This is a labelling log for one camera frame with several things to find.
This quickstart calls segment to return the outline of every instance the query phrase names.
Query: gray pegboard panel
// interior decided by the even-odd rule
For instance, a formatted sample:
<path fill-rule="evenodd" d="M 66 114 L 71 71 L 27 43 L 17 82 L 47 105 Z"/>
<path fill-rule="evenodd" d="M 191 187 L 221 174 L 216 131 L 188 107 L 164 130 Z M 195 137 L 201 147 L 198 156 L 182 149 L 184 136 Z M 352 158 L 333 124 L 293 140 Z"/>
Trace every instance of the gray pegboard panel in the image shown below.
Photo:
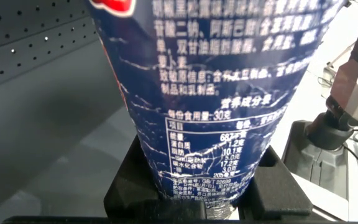
<path fill-rule="evenodd" d="M 83 0 L 0 0 L 0 45 L 86 16 Z"/>
<path fill-rule="evenodd" d="M 0 83 L 97 39 L 92 20 L 87 16 L 1 45 Z"/>

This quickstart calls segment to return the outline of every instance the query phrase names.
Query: robotic arm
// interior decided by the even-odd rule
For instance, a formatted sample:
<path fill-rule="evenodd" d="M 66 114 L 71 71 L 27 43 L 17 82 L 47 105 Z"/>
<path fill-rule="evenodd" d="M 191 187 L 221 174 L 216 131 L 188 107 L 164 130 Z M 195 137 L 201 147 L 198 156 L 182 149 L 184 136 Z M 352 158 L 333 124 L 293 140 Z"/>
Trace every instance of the robotic arm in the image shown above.
<path fill-rule="evenodd" d="M 327 112 L 307 127 L 306 136 L 316 147 L 333 151 L 358 126 L 358 38 L 349 61 L 339 67 L 326 106 Z"/>

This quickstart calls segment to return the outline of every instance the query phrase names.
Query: red logo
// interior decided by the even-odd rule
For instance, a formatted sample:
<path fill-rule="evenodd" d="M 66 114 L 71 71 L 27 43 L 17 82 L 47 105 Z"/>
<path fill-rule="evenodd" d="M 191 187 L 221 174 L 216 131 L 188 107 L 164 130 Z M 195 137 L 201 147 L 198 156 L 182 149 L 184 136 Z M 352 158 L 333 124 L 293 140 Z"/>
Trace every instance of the red logo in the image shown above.
<path fill-rule="evenodd" d="M 89 0 L 96 9 L 104 9 L 118 17 L 130 17 L 135 11 L 136 0 Z"/>

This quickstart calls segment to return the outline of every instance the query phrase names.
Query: transparent plastic bottom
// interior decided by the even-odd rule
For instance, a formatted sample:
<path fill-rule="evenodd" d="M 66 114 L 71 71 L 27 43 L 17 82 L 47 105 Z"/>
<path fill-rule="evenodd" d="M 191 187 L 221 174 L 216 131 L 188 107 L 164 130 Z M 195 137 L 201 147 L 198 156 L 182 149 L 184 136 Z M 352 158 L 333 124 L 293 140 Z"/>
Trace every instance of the transparent plastic bottom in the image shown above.
<path fill-rule="evenodd" d="M 215 207 L 207 208 L 206 216 L 209 220 L 227 220 L 236 210 L 230 203 L 223 203 Z"/>

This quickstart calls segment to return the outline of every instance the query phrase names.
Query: perforated metal shelf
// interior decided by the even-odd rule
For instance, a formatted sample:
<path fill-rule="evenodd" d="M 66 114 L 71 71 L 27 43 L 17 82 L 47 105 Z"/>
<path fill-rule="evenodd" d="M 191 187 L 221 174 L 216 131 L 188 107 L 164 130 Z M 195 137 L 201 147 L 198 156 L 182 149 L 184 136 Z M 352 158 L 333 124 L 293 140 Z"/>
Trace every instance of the perforated metal shelf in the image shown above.
<path fill-rule="evenodd" d="M 83 0 L 0 1 L 0 83 L 97 39 Z"/>

